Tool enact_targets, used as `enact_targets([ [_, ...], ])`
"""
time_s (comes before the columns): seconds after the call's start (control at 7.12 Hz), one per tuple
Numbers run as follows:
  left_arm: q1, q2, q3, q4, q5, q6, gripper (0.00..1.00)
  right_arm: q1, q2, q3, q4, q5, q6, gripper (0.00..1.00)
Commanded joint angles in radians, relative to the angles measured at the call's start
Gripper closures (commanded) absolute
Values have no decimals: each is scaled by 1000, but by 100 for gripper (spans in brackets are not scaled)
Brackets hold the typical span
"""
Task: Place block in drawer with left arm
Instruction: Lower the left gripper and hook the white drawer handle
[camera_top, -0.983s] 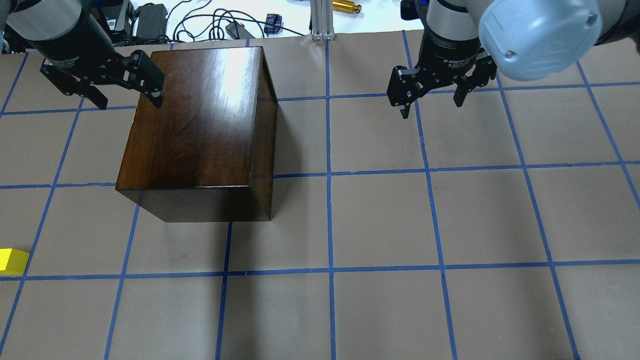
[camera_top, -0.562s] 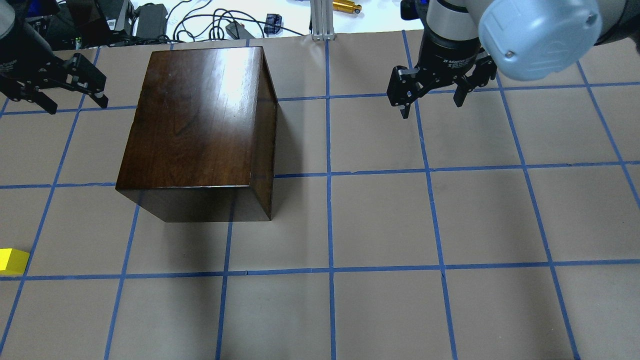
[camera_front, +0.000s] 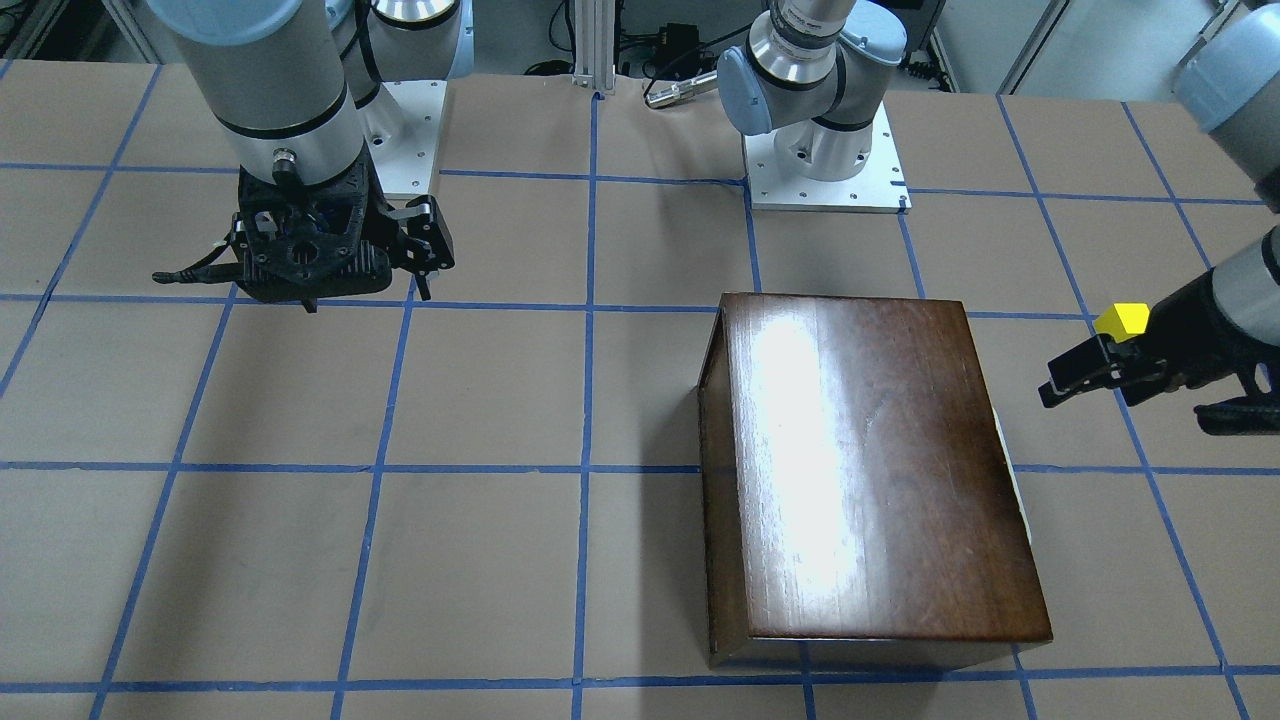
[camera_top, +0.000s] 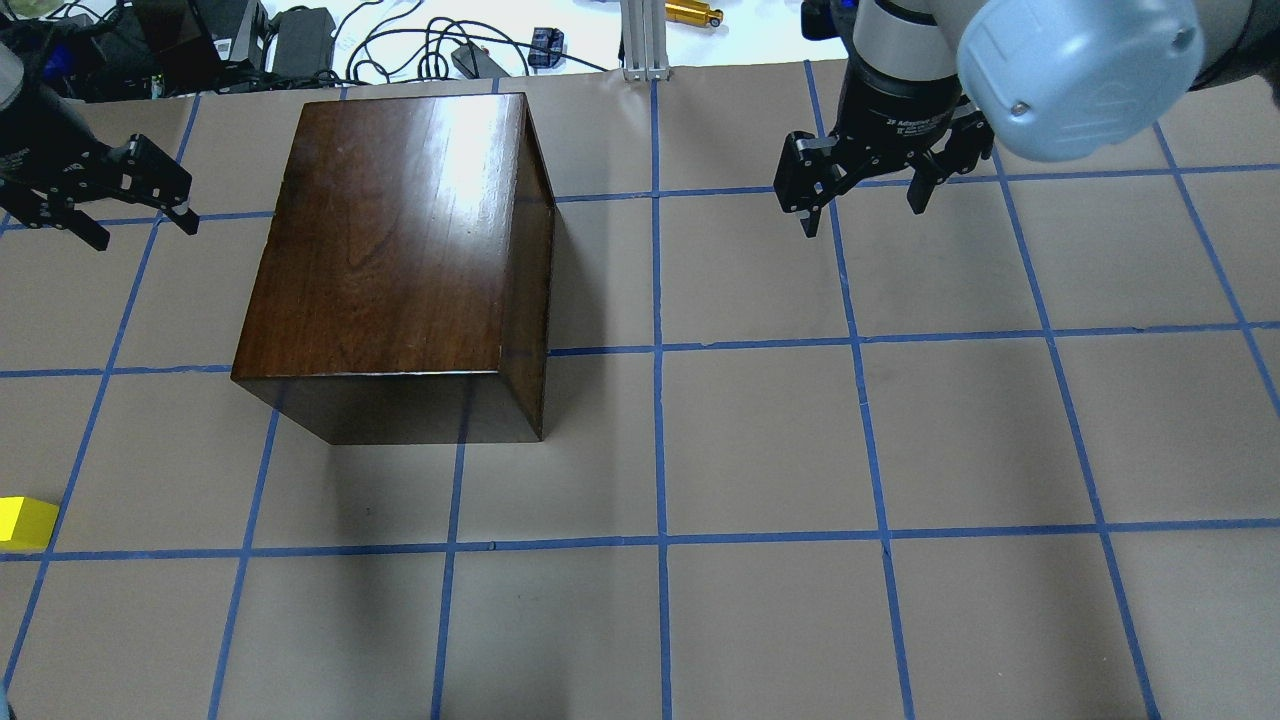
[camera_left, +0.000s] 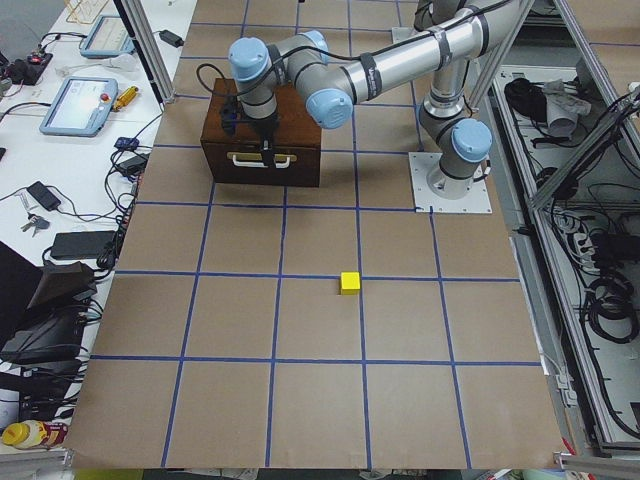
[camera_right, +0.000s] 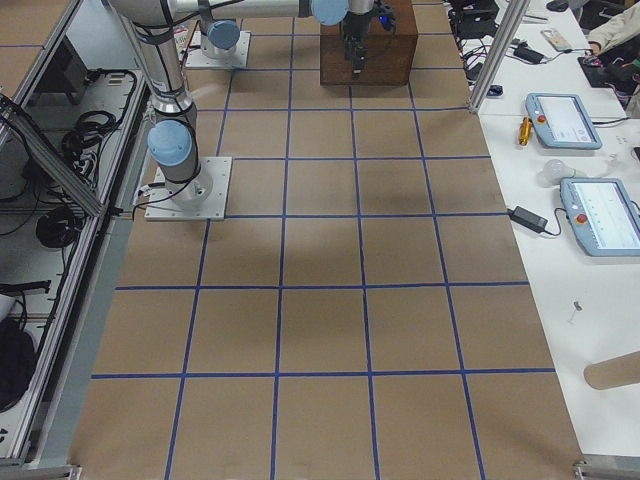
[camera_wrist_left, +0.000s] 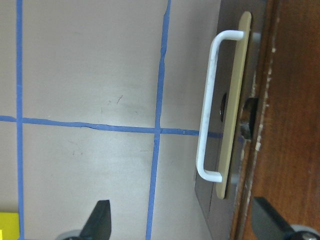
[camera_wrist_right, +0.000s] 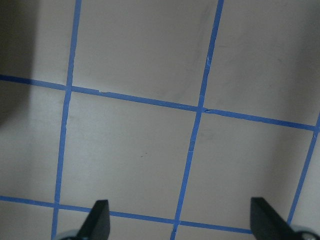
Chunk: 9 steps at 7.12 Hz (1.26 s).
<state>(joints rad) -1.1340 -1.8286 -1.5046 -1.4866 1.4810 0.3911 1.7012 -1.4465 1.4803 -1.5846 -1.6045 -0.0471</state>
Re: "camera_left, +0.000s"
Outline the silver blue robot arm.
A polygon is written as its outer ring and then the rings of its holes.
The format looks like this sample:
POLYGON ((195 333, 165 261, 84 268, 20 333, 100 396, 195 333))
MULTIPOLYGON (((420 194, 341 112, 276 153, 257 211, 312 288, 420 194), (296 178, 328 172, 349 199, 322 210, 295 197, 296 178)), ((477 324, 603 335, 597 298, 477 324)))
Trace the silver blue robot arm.
POLYGON ((236 40, 228 60, 243 113, 260 137, 259 166, 278 166, 276 87, 291 84, 315 123, 336 129, 351 118, 355 105, 431 73, 419 122, 441 156, 427 183, 441 198, 464 198, 493 143, 483 122, 463 115, 465 65, 496 48, 520 17, 517 1, 436 1, 433 24, 336 68, 328 66, 325 38, 316 30, 274 44, 255 37, 236 40))

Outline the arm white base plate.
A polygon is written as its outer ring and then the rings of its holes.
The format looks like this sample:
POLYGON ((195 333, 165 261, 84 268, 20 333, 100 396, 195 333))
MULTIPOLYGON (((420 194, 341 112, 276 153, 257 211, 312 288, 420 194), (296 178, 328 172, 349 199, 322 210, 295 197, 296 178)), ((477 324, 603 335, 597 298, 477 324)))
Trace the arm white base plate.
POLYGON ((491 214, 492 207, 480 164, 471 178, 455 180, 440 170, 440 153, 408 154, 414 209, 435 214, 491 214))

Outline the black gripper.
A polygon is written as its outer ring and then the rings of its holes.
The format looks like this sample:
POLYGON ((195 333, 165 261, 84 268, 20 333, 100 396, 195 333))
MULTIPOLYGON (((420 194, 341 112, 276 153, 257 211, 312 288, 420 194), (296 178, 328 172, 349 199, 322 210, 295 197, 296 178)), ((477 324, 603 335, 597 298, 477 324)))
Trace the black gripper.
POLYGON ((261 161, 266 168, 270 167, 270 150, 274 147, 275 133, 278 129, 278 114, 272 113, 264 118, 250 118, 250 126, 260 137, 261 161))

